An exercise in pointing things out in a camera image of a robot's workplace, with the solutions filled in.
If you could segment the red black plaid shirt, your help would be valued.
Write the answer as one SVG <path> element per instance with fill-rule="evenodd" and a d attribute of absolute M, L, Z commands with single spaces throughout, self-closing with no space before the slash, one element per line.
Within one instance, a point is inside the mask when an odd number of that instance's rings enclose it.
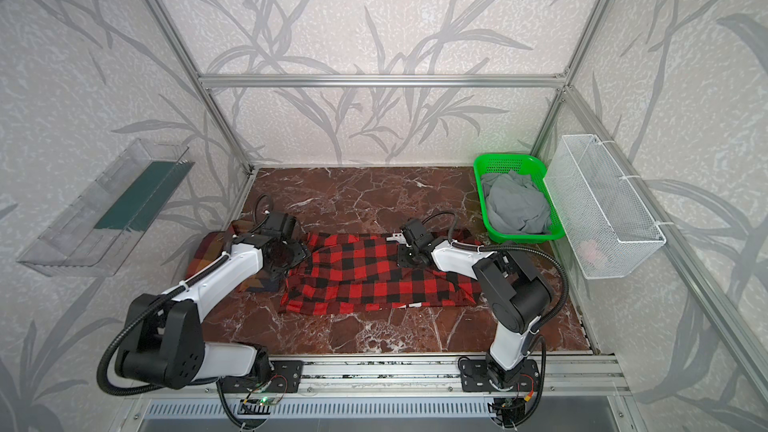
<path fill-rule="evenodd" d="M 309 257 L 286 278 L 279 310 L 309 316 L 407 307 L 472 307 L 478 281 L 430 265 L 403 267 L 380 234 L 306 235 Z"/>

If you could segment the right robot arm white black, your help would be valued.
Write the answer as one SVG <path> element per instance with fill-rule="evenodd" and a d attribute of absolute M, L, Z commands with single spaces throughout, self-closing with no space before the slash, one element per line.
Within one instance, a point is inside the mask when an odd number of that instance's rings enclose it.
<path fill-rule="evenodd" d="M 534 392 L 543 382 L 545 366 L 529 355 L 544 343 L 538 332 L 559 314 L 568 292 L 557 260 L 514 242 L 485 246 L 462 243 L 450 235 L 437 237 L 418 219 L 387 240 L 398 244 L 401 267 L 429 265 L 480 284 L 497 328 L 485 361 L 472 360 L 460 368 L 469 379 L 462 389 L 506 392 L 523 381 Z"/>

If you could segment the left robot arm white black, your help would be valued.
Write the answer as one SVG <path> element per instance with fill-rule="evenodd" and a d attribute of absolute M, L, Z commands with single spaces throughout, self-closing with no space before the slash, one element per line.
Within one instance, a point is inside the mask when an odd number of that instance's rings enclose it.
<path fill-rule="evenodd" d="M 161 294 L 142 294 L 129 306 L 124 328 L 97 368 L 99 387 L 113 395 L 179 390 L 226 377 L 261 385 L 273 375 L 265 348 L 204 339 L 206 316 L 234 289 L 260 273 L 281 280 L 304 261 L 294 236 L 297 220 L 268 214 L 249 231 L 223 242 L 218 258 Z"/>

